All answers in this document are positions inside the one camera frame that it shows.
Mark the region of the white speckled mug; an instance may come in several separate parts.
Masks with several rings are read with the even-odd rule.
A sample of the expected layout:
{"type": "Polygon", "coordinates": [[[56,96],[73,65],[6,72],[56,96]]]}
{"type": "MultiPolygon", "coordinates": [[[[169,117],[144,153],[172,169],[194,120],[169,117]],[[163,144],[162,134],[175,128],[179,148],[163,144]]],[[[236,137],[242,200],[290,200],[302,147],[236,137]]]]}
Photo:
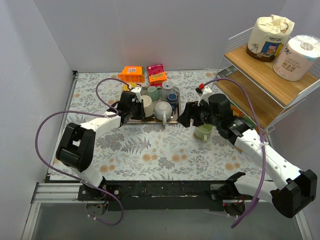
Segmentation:
{"type": "Polygon", "coordinates": [[[172,106],[166,101],[160,101],[154,107],[155,118],[161,121],[163,126],[167,125],[167,122],[172,115],[172,111],[172,106]]]}

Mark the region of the sage green mug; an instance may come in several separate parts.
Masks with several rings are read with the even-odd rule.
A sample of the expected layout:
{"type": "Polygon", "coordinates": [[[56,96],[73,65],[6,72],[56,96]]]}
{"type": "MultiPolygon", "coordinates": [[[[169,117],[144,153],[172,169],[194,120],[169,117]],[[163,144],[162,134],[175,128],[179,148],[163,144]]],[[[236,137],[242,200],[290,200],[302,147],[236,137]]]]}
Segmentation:
{"type": "Polygon", "coordinates": [[[144,94],[146,96],[149,96],[151,98],[152,102],[158,101],[161,97],[160,90],[155,86],[148,87],[144,94]]]}

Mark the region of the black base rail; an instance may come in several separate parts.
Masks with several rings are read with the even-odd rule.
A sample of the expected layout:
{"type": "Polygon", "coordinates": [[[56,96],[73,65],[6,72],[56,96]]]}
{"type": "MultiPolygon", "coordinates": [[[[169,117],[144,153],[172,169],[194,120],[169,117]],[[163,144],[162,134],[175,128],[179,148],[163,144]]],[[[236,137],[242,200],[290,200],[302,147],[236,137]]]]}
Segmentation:
{"type": "Polygon", "coordinates": [[[243,213],[245,201],[253,194],[242,196],[229,189],[225,180],[103,180],[100,188],[82,184],[79,201],[105,202],[109,211],[125,210],[210,210],[223,211],[224,203],[236,203],[243,213]]]}

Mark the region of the light green mug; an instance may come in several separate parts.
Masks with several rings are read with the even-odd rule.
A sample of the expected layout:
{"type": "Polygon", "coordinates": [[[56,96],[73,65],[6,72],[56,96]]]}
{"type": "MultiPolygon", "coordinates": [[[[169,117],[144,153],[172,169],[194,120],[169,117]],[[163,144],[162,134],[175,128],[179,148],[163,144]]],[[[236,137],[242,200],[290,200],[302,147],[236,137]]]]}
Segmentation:
{"type": "Polygon", "coordinates": [[[203,124],[194,129],[194,135],[197,139],[203,143],[207,143],[208,139],[213,131],[213,126],[209,124],[203,124]]]}

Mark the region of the sponge pack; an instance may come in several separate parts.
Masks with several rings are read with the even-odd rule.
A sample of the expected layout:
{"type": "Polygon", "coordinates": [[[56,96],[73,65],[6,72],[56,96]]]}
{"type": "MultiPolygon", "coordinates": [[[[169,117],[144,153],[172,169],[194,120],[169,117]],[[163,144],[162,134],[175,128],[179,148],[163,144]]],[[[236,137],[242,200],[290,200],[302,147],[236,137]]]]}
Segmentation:
{"type": "Polygon", "coordinates": [[[230,107],[231,107],[233,114],[238,116],[240,113],[239,109],[233,103],[230,103],[230,107]]]}
{"type": "Polygon", "coordinates": [[[249,117],[243,116],[242,117],[245,121],[245,123],[251,128],[251,129],[257,129],[257,125],[254,121],[252,121],[249,117]]]}

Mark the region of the white cotton toilet roll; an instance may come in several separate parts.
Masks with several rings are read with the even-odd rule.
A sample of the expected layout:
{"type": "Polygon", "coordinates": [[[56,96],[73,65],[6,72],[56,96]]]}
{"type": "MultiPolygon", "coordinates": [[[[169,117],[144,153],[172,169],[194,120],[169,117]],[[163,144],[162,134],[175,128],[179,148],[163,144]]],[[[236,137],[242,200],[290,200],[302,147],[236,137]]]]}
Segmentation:
{"type": "Polygon", "coordinates": [[[292,37],[273,64],[274,72],[281,78],[296,82],[320,58],[320,39],[300,34],[292,37]]]}

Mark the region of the floral table mat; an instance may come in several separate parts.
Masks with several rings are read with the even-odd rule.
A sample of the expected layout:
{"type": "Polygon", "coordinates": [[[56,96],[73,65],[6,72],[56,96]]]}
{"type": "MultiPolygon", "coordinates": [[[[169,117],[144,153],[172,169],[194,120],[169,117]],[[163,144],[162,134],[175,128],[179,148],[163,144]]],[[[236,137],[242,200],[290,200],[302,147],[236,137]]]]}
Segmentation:
{"type": "MultiPolygon", "coordinates": [[[[84,123],[118,101],[115,72],[80,73],[67,123],[84,123]]],[[[207,142],[180,124],[127,124],[95,142],[93,166],[107,180],[225,180],[237,172],[259,179],[261,167],[213,130],[207,142]]]]}

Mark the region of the silver metal tray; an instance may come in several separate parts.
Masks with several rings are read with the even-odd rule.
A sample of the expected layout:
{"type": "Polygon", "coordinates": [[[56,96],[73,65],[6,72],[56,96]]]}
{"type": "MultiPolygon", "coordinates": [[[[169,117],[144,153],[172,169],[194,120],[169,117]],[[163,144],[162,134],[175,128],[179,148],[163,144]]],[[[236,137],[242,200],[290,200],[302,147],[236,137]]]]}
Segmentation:
{"type": "MultiPolygon", "coordinates": [[[[170,118],[167,120],[167,124],[177,124],[177,119],[181,115],[181,98],[180,98],[180,89],[177,86],[173,87],[174,93],[177,95],[177,107],[172,111],[170,118]]],[[[161,120],[158,120],[155,114],[145,117],[143,120],[130,119],[127,124],[132,125],[143,125],[143,124],[162,124],[161,120]]]]}

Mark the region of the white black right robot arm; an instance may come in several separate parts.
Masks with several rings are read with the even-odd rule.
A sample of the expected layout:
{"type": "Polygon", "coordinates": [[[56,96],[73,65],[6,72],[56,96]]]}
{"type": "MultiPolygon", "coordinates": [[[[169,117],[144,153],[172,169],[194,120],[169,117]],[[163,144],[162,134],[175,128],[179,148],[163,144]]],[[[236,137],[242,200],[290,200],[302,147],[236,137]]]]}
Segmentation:
{"type": "Polygon", "coordinates": [[[208,100],[187,102],[177,121],[184,127],[203,124],[216,127],[220,136],[265,168],[271,182],[260,183],[243,172],[229,177],[213,193],[237,199],[241,195],[256,196],[272,203],[287,218],[294,217],[316,198],[317,175],[303,171],[277,153],[243,117],[233,114],[231,103],[224,94],[209,96],[208,100]]]}

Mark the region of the cartoon wrapped toilet roll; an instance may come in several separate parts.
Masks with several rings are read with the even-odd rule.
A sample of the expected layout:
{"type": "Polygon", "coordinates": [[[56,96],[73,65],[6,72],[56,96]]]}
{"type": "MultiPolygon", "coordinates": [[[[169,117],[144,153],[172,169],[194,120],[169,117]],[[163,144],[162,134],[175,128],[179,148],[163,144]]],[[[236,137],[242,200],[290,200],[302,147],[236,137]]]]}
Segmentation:
{"type": "Polygon", "coordinates": [[[288,42],[295,23],[278,15],[259,17],[249,37],[246,53],[261,62],[272,62],[288,42]]]}

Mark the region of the small blue cup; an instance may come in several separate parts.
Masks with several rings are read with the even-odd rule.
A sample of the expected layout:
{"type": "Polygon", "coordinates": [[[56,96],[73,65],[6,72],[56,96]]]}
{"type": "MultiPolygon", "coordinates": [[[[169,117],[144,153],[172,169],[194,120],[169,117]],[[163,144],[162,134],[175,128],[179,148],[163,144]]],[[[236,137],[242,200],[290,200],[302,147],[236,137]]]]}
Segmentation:
{"type": "Polygon", "coordinates": [[[167,102],[171,105],[172,110],[174,111],[178,105],[178,95],[176,93],[168,94],[167,102]]]}

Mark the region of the cream mug black handle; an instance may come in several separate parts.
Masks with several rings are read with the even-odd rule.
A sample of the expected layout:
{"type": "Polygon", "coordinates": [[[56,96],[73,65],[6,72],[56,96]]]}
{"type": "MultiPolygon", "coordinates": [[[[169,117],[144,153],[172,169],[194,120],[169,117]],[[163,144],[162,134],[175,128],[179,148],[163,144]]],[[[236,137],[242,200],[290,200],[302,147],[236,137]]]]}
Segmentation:
{"type": "Polygon", "coordinates": [[[141,99],[143,101],[143,109],[145,113],[145,117],[148,118],[154,114],[154,106],[151,97],[148,95],[142,95],[141,99]]]}

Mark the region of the grey mug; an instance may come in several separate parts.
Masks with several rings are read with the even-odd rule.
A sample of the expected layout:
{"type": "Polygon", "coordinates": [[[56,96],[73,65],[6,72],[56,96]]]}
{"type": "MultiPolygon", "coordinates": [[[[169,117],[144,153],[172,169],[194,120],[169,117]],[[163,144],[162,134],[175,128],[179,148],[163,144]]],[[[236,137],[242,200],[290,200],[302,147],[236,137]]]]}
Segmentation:
{"type": "Polygon", "coordinates": [[[168,100],[168,95],[175,92],[174,83],[170,80],[166,80],[161,85],[161,99],[163,101],[168,100]]]}

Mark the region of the sponge pack upper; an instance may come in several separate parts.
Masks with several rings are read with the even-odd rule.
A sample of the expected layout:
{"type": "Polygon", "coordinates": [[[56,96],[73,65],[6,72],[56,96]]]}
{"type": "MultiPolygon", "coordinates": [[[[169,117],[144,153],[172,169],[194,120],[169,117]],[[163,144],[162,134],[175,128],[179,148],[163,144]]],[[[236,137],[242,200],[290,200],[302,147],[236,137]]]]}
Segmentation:
{"type": "Polygon", "coordinates": [[[233,114],[238,116],[240,113],[239,109],[233,103],[230,103],[230,107],[231,107],[233,114]]]}

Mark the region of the yellow mug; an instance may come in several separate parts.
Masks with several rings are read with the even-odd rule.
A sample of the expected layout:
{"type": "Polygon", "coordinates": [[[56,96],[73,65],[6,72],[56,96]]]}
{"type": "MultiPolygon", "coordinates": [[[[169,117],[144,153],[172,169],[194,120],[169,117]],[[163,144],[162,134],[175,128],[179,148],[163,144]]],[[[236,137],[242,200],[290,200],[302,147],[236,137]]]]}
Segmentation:
{"type": "Polygon", "coordinates": [[[135,87],[140,87],[141,85],[139,83],[135,82],[128,82],[123,86],[123,91],[131,91],[135,87]]]}

